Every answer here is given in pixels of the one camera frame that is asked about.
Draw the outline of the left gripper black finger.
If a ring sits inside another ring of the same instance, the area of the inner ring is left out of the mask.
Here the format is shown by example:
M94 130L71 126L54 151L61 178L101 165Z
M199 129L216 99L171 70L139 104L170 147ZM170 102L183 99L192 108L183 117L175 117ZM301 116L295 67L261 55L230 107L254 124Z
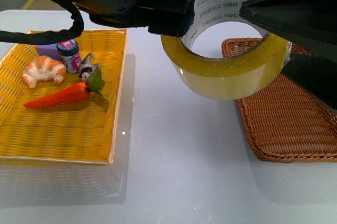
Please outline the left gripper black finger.
M332 61L336 60L336 0L249 0L248 22Z

